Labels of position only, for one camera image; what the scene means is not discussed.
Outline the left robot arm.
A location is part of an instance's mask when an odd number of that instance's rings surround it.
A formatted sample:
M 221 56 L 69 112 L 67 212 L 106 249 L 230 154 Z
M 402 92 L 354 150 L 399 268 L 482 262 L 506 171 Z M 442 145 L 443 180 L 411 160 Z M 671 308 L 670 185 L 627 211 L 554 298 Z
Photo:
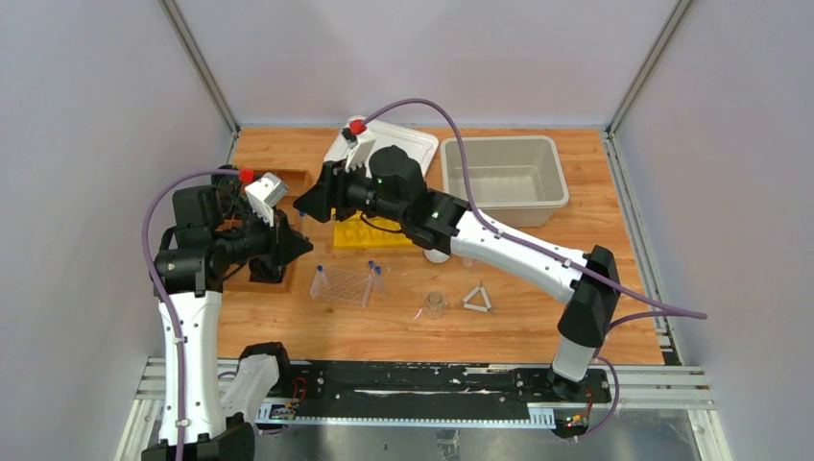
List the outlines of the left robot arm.
M 257 259 L 283 267 L 312 251 L 277 203 L 285 184 L 264 177 L 248 184 L 251 219 L 222 230 L 216 186 L 173 195 L 176 223 L 147 254 L 159 299 L 166 349 L 165 406 L 158 440 L 143 460 L 252 460 L 254 418 L 267 394 L 286 395 L 294 384 L 287 351 L 279 342 L 250 345 L 239 357 L 235 380 L 220 391 L 217 326 L 228 269 Z

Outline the white porcelain dish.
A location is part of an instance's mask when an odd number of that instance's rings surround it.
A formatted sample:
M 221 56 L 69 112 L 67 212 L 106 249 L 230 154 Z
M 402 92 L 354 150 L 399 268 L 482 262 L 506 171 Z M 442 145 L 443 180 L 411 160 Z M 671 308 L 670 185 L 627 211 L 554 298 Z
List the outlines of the white porcelain dish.
M 449 255 L 438 250 L 424 250 L 423 253 L 426 259 L 434 264 L 443 264 L 449 260 Z

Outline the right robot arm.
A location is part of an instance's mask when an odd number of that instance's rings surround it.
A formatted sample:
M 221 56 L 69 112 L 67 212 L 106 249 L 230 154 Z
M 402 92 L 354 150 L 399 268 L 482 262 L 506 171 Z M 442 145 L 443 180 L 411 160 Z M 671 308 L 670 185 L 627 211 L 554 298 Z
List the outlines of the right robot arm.
M 295 199 L 295 209 L 321 223 L 357 213 L 382 217 L 424 250 L 485 262 L 534 284 L 564 305 L 544 387 L 565 401 L 585 391 L 588 366 L 605 343 L 620 298 L 612 252 L 600 246 L 589 253 L 558 250 L 507 228 L 429 187 L 418 162 L 396 146 L 377 150 L 365 166 L 346 164 L 325 162 L 315 184 Z

